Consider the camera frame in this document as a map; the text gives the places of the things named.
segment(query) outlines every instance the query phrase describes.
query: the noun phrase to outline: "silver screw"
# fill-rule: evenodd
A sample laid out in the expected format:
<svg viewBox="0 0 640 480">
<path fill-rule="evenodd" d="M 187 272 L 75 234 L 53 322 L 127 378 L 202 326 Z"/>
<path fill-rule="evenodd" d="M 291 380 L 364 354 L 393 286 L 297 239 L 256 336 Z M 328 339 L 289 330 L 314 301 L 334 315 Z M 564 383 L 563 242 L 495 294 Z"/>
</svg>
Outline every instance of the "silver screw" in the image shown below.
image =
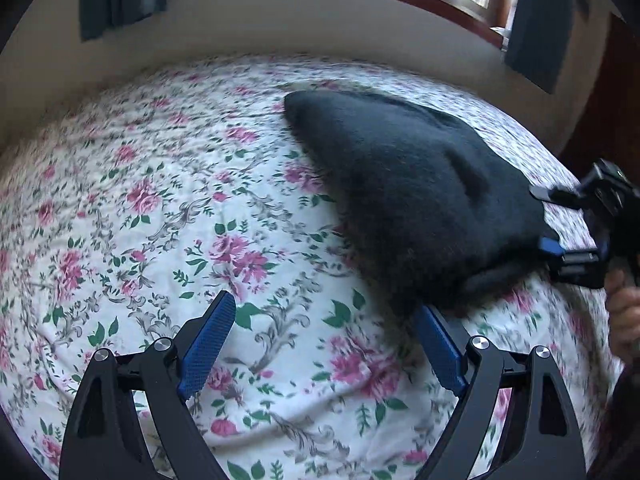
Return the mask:
<svg viewBox="0 0 640 480">
<path fill-rule="evenodd" d="M 536 346 L 536 354 L 538 354 L 538 357 L 546 359 L 551 355 L 551 350 L 546 346 Z"/>
<path fill-rule="evenodd" d="M 154 348 L 159 352 L 164 352 L 169 346 L 171 346 L 171 340 L 168 337 L 161 337 L 154 343 Z"/>
<path fill-rule="evenodd" d="M 478 350 L 486 350 L 489 348 L 489 340 L 481 335 L 475 336 L 471 340 L 471 344 L 475 346 Z"/>
<path fill-rule="evenodd" d="M 94 359 L 96 361 L 104 361 L 107 357 L 109 357 L 109 351 L 106 348 L 100 348 L 95 354 Z"/>
</svg>

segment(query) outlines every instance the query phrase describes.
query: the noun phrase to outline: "white wall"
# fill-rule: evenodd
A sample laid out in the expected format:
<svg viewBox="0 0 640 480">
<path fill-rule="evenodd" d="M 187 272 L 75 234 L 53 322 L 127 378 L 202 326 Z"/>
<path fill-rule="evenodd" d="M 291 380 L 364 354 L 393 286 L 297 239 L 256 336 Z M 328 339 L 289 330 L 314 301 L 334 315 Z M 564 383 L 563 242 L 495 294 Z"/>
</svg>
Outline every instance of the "white wall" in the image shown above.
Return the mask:
<svg viewBox="0 0 640 480">
<path fill-rule="evenodd" d="M 170 0 L 167 12 L 81 43 L 78 0 L 35 0 L 0 54 L 0 132 L 21 134 L 72 92 L 171 60 L 221 52 L 310 52 L 387 62 L 465 86 L 558 150 L 588 98 L 604 51 L 608 0 L 576 17 L 549 96 L 494 46 L 395 0 Z"/>
</svg>

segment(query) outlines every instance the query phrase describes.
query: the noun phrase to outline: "bedsheet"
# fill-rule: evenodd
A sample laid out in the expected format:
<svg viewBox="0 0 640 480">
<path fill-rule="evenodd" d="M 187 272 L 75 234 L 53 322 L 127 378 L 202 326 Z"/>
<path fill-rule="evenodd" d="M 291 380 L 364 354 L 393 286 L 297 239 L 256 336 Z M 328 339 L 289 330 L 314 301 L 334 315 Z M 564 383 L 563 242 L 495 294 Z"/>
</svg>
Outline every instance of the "bedsheet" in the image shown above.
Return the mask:
<svg viewBox="0 0 640 480">
<path fill-rule="evenodd" d="M 51 478 L 93 352 L 174 336 L 221 289 L 236 297 L 236 323 L 188 407 L 230 478 L 404 480 L 427 459 L 456 399 L 359 275 L 344 216 L 284 121 L 284 95 L 318 87 L 438 108 L 532 182 L 575 183 L 481 99 L 363 62 L 217 57 L 85 99 L 0 162 L 0 404 Z M 579 213 L 545 215 L 566 247 L 591 243 Z M 601 292 L 534 273 L 473 312 L 469 332 L 500 348 L 551 349 L 590 462 L 620 371 Z M 509 396 L 498 395 L 474 474 Z M 135 399 L 154 464 L 171 475 Z"/>
</svg>

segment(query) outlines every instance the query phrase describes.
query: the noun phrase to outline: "brown wooden door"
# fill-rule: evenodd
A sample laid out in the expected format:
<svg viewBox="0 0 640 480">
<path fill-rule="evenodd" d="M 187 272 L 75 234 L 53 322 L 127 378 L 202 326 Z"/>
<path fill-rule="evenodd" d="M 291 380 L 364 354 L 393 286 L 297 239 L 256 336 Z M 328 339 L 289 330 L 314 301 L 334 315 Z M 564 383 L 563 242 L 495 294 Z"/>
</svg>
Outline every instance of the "brown wooden door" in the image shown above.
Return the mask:
<svg viewBox="0 0 640 480">
<path fill-rule="evenodd" d="M 640 46 L 626 23 L 611 15 L 598 79 L 560 161 L 581 178 L 606 158 L 640 185 L 639 112 Z"/>
</svg>

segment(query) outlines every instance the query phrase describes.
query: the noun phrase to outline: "white bedsheet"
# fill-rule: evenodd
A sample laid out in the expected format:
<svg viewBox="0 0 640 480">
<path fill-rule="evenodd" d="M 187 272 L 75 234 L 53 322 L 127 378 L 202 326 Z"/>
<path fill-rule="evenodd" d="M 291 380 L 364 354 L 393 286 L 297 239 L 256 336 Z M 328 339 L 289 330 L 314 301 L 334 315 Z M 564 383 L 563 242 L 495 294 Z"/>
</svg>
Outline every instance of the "white bedsheet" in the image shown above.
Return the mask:
<svg viewBox="0 0 640 480">
<path fill-rule="evenodd" d="M 238 317 L 188 402 L 236 480 L 412 479 L 454 407 L 419 345 L 361 279 L 340 215 L 282 115 L 289 91 L 367 89 L 476 128 L 540 184 L 575 179 L 516 121 L 459 89 L 356 62 L 225 57 L 87 100 L 0 162 L 0 402 L 57 478 L 74 393 L 95 349 L 137 352 L 231 291 Z M 547 207 L 568 247 L 579 214 Z M 470 317 L 500 348 L 551 348 L 588 462 L 619 371 L 600 292 L 532 274 Z M 500 392 L 474 473 L 490 462 Z M 140 423 L 170 474 L 145 397 Z"/>
</svg>

